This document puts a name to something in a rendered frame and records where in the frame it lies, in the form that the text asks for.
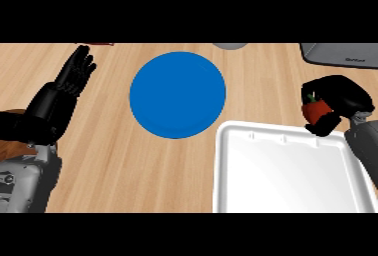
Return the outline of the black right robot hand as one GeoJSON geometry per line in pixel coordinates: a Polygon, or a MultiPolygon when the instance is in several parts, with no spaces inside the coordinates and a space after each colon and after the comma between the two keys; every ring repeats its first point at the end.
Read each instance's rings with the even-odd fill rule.
{"type": "Polygon", "coordinates": [[[316,100],[321,99],[332,109],[332,112],[320,117],[314,125],[308,121],[305,124],[305,129],[319,137],[329,135],[342,117],[350,118],[355,112],[372,112],[375,110],[367,92],[342,75],[329,75],[302,84],[302,105],[310,102],[308,94],[313,95],[316,100]]]}

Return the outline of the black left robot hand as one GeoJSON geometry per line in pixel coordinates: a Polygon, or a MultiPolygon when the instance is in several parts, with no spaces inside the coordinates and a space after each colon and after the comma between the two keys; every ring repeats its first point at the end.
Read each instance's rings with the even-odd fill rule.
{"type": "Polygon", "coordinates": [[[51,145],[60,139],[79,94],[96,69],[88,51],[88,46],[76,47],[54,81],[42,85],[25,112],[0,112],[0,140],[51,145]]]}

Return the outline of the red bell pepper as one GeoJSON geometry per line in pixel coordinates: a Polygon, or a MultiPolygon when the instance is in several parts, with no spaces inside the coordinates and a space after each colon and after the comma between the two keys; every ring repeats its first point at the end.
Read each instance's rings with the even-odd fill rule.
{"type": "Polygon", "coordinates": [[[301,111],[304,119],[314,125],[320,117],[332,112],[332,109],[321,99],[314,99],[311,94],[307,95],[307,99],[310,102],[301,106],[301,111]]]}

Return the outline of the blue plate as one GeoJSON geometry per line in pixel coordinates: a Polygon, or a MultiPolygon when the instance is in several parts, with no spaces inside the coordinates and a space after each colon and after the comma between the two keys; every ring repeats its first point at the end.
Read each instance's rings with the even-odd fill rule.
{"type": "Polygon", "coordinates": [[[130,109],[156,136],[187,138],[215,122],[225,102],[225,82],[212,62],[190,52],[156,56],[130,86],[130,109]]]}

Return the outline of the white tray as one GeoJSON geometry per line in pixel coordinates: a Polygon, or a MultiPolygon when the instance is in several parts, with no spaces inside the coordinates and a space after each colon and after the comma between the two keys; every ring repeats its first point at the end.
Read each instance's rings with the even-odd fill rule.
{"type": "Polygon", "coordinates": [[[215,134],[215,213],[378,213],[378,197],[344,134],[227,121],[215,134]]]}

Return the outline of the dark grey appliance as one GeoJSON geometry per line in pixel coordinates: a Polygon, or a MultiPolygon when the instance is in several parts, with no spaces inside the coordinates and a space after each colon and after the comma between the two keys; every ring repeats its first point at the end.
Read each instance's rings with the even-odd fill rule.
{"type": "Polygon", "coordinates": [[[378,43],[301,43],[307,63],[378,69],[378,43]]]}

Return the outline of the grey round object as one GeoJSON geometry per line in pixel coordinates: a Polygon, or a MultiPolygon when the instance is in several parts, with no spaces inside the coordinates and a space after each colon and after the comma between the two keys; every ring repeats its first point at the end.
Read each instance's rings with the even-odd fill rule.
{"type": "Polygon", "coordinates": [[[212,43],[223,50],[237,50],[246,46],[248,43],[212,43]]]}

